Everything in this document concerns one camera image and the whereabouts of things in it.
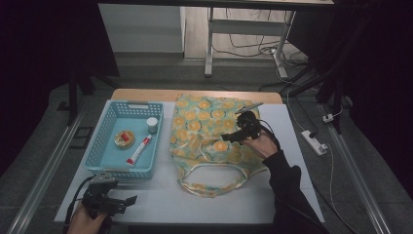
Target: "gray floor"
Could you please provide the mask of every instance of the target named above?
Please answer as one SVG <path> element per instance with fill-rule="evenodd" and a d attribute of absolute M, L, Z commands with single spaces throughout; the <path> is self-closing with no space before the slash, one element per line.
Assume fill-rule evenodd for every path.
<path fill-rule="evenodd" d="M 276 75 L 274 62 L 263 60 L 216 59 L 213 64 L 212 78 L 206 79 L 204 77 L 204 62 L 200 60 L 204 56 L 205 49 L 195 52 L 192 56 L 187 55 L 188 59 L 191 60 L 119 57 L 117 62 L 121 77 L 116 78 L 115 81 L 124 88 L 140 89 L 258 91 L 262 85 L 277 83 L 275 86 L 263 89 L 262 92 L 279 92 L 285 86 L 285 83 Z M 288 68 L 287 72 L 293 76 L 301 68 Z M 89 105 L 79 128 L 93 128 L 95 126 L 104 103 L 114 91 L 99 80 L 94 79 L 94 84 L 96 91 L 93 96 L 84 97 L 80 94 L 80 100 L 88 99 Z M 289 100 L 289 105 L 297 120 L 293 124 L 300 148 L 314 185 L 319 190 L 319 204 L 325 218 L 325 227 L 331 233 L 351 233 L 328 206 L 332 205 L 330 179 L 331 166 L 334 162 L 331 195 L 336 210 L 357 233 L 376 233 L 366 207 L 360 201 L 327 126 L 321 120 L 318 104 L 314 98 L 315 93 L 314 90 L 310 90 L 308 93 L 300 95 L 299 100 L 302 106 L 295 98 Z M 68 113 L 57 111 L 57 107 L 62 101 L 68 101 L 67 86 L 52 91 L 49 108 L 41 123 L 21 151 L 18 159 L 0 178 L 0 233 L 6 233 L 13 223 L 37 176 L 53 154 L 60 137 L 66 130 Z M 349 145 L 392 233 L 413 233 L 413 223 L 409 221 L 410 217 L 413 216 L 412 200 L 380 154 L 354 125 L 349 117 L 350 107 L 347 104 L 345 106 L 346 108 L 341 115 L 342 136 Z M 324 109 L 328 111 L 328 108 L 329 106 L 326 104 Z M 311 121 L 319 130 L 317 139 L 327 143 L 332 149 L 325 156 L 317 156 L 300 136 L 301 128 L 315 130 Z M 84 143 L 86 142 L 82 139 L 71 140 L 72 147 L 69 147 L 64 153 L 64 157 L 47 191 L 45 191 L 46 193 L 31 219 L 26 233 L 61 233 L 62 224 L 54 223 L 53 220 L 83 157 L 85 149 L 79 148 L 79 146 Z M 151 230 L 137 229 L 140 230 L 140 233 L 166 232 L 163 227 L 153 227 Z M 128 231 L 126 226 L 116 225 L 111 233 L 128 233 Z M 194 230 L 193 233 L 200 232 L 198 229 Z M 224 229 L 204 229 L 204 233 L 225 232 Z"/>

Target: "hand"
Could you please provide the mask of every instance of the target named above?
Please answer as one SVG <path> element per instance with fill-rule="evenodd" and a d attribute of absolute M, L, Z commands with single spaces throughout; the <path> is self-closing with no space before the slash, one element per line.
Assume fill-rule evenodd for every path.
<path fill-rule="evenodd" d="M 82 202 L 78 203 L 75 213 L 69 225 L 68 234 L 95 234 L 107 214 L 98 214 L 95 219 L 91 218 Z"/>
<path fill-rule="evenodd" d="M 276 144 L 264 130 L 261 130 L 260 136 L 257 139 L 244 139 L 240 141 L 240 143 L 255 150 L 263 159 L 266 159 L 279 151 Z"/>

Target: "black sleeve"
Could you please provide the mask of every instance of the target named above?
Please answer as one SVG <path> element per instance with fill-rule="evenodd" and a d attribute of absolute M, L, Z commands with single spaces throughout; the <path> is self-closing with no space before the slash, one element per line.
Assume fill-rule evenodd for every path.
<path fill-rule="evenodd" d="M 326 233 L 300 189 L 300 167 L 289 167 L 282 150 L 262 163 L 271 172 L 270 185 L 275 194 L 274 233 Z"/>

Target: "basket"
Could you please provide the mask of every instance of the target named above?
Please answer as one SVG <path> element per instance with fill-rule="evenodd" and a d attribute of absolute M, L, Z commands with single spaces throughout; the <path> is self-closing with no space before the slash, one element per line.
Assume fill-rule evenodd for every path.
<path fill-rule="evenodd" d="M 152 134 L 151 141 L 132 168 L 126 161 L 149 135 L 146 120 L 150 117 L 158 119 L 158 131 Z M 109 173 L 118 180 L 152 178 L 163 120 L 162 103 L 108 100 L 86 149 L 85 168 L 94 174 Z M 132 131 L 135 137 L 134 144 L 127 149 L 114 142 L 115 135 L 124 130 Z"/>

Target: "power strip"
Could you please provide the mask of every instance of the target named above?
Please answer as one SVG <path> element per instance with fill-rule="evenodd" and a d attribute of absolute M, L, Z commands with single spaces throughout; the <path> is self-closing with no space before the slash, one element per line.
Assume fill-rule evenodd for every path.
<path fill-rule="evenodd" d="M 325 154 L 327 151 L 327 145 L 320 144 L 319 141 L 313 137 L 310 137 L 310 131 L 304 131 L 301 133 L 301 136 L 310 144 L 310 146 L 314 149 L 314 151 L 320 156 Z"/>

